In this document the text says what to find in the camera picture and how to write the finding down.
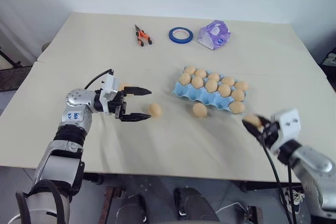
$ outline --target purple tissue box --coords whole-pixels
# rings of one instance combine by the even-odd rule
[[[231,32],[223,21],[214,20],[202,27],[198,33],[197,41],[203,46],[214,50],[228,42]]]

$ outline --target white table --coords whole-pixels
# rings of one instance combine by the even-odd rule
[[[300,142],[336,160],[335,92],[291,27],[227,22],[231,40],[211,51],[196,42],[198,28],[209,22],[72,14],[0,117],[0,165],[36,167],[55,136],[66,93],[113,68],[121,82],[153,92],[127,98],[128,112],[146,112],[157,102],[164,114],[138,123],[94,114],[84,144],[86,171],[274,181],[262,148],[241,123],[243,115],[209,107],[209,117],[197,119],[191,114],[194,102],[172,93],[187,65],[248,81],[246,112],[269,116],[297,107]],[[134,23],[153,45],[138,46]],[[171,42],[167,34],[176,26],[191,29],[194,40]],[[92,85],[99,87],[99,81]],[[286,167],[275,164],[286,181]]]

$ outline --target blue egg carton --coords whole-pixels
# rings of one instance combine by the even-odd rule
[[[225,76],[220,74],[220,80],[222,80]],[[220,85],[223,85],[221,81],[218,81],[218,87]],[[203,78],[204,86],[206,82],[208,81],[208,77]],[[234,86],[231,87],[231,92],[236,90]],[[209,93],[205,87],[201,87],[199,89],[195,89],[191,83],[187,84],[186,86],[183,86],[180,84],[179,81],[175,84],[175,89],[173,90],[173,93],[175,93],[178,97],[188,97],[192,101],[199,101],[203,103],[204,105],[213,105],[219,110],[227,110],[231,112],[231,109],[229,107],[230,103],[234,102],[235,99],[232,96],[229,97],[222,97],[218,91]]]

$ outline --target blue tape roll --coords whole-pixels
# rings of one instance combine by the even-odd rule
[[[174,33],[177,32],[177,31],[181,31],[183,33],[188,33],[189,34],[189,37],[185,38],[185,39],[178,39],[174,36]],[[193,35],[193,32],[190,31],[189,29],[187,28],[184,28],[184,27],[175,27],[173,29],[171,29],[169,31],[169,39],[175,43],[179,43],[179,44],[186,44],[188,42],[190,42],[192,39],[193,39],[194,35]]]

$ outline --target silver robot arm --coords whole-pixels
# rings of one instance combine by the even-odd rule
[[[267,120],[257,116],[260,124],[243,119],[246,129],[285,165],[289,164],[301,181],[312,223],[336,220],[336,169],[335,163],[308,146],[297,142],[301,130],[296,109],[282,111]]]
[[[52,224],[69,223],[70,202],[81,187],[84,162],[83,145],[88,134],[92,113],[114,114],[124,122],[145,120],[150,115],[125,114],[127,94],[145,95],[151,92],[138,87],[118,91],[113,70],[107,74],[102,89],[74,89],[66,96],[66,108],[54,140],[51,141],[35,171],[28,194],[16,193],[19,214],[9,223]]]

